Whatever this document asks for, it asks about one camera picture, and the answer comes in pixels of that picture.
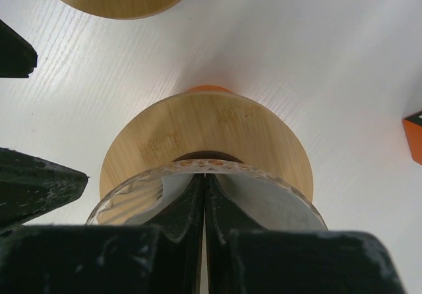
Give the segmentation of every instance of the white surface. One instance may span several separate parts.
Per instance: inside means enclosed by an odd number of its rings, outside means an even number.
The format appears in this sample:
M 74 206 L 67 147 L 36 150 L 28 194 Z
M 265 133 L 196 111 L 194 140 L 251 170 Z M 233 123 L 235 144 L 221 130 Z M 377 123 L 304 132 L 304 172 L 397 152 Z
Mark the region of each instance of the white surface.
M 422 109 L 422 0 L 184 0 L 132 21 L 0 0 L 0 18 L 40 56 L 30 79 L 0 79 L 0 146 L 91 176 L 79 201 L 34 222 L 84 223 L 129 120 L 220 80 L 302 141 L 329 228 L 374 233 L 421 292 L 422 166 L 401 118 Z

